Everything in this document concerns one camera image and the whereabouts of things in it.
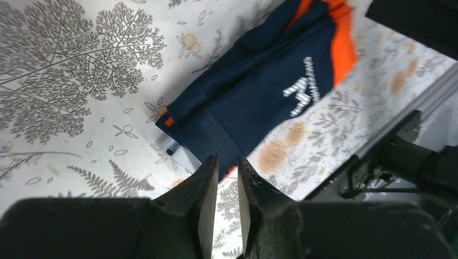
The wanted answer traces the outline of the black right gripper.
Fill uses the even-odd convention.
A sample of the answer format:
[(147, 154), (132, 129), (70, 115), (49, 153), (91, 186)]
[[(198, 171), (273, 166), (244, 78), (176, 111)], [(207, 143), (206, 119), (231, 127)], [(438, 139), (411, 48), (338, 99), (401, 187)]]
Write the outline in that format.
[(457, 1), (374, 0), (366, 17), (457, 60)]

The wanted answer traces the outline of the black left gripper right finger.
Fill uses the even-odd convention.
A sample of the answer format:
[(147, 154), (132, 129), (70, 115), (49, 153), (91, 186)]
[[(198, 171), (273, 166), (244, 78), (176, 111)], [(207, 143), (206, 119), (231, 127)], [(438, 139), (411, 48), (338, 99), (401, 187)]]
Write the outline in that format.
[(294, 230), (295, 201), (260, 176), (245, 157), (238, 157), (238, 196), (242, 258), (300, 258)]

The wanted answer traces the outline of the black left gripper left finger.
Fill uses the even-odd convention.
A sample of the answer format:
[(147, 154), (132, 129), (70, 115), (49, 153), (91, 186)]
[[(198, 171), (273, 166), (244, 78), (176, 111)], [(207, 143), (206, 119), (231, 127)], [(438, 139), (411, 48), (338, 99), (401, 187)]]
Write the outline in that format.
[(151, 258), (211, 258), (218, 157), (152, 202)]

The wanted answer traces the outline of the navy orange boxer underwear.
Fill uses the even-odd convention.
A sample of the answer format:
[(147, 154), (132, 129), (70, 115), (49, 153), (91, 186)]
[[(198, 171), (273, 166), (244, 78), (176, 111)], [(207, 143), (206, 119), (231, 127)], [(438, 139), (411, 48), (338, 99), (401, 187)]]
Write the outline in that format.
[(357, 62), (347, 1), (284, 1), (173, 101), (156, 122), (189, 171), (219, 157), (223, 179), (280, 123), (302, 115)]

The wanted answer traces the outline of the floral table mat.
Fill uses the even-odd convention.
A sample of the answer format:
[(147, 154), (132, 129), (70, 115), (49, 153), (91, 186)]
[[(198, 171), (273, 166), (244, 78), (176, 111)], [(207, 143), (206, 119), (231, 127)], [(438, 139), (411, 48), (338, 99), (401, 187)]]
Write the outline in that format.
[[(156, 122), (283, 2), (1, 1), (1, 258), (151, 258), (153, 200), (205, 161), (173, 160)], [(305, 199), (457, 68), (347, 2), (352, 70), (243, 157), (295, 201), (300, 258), (455, 258), (414, 203)], [(211, 258), (242, 255), (237, 159)]]

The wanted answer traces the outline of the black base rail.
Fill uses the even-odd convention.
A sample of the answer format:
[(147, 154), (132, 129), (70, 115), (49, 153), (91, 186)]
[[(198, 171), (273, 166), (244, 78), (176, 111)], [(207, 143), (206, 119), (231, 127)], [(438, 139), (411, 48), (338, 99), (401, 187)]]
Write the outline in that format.
[[(412, 193), (439, 206), (457, 209), (457, 147), (434, 151), (415, 144), (421, 111), (414, 110), (390, 123), (367, 143), (362, 154), (353, 154), (305, 199), (340, 201), (363, 199), (366, 193)], [(411, 188), (372, 188), (376, 179), (397, 176)]]

